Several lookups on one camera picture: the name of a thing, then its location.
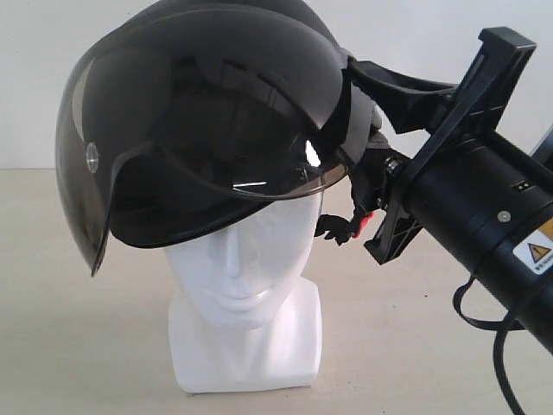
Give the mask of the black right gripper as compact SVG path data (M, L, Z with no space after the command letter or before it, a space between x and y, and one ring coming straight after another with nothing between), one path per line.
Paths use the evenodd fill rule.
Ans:
M480 50L459 85L418 79L373 61L348 62L353 84L380 107L397 134L429 134L413 158L390 156L383 164L380 200L386 216L375 237L365 243L380 264L398 257L420 227L406 207L416 180L462 140L496 130L537 47L507 27L482 29L479 39Z

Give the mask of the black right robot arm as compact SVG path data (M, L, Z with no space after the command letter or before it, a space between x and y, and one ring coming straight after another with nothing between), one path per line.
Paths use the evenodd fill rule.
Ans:
M483 29L457 85L350 60L353 84L395 132L422 130L414 157L368 150L351 173L357 235L375 210L385 218L365 249L380 264L426 231L507 310L491 330L525 329L552 342L552 174L497 130L535 42L507 27Z

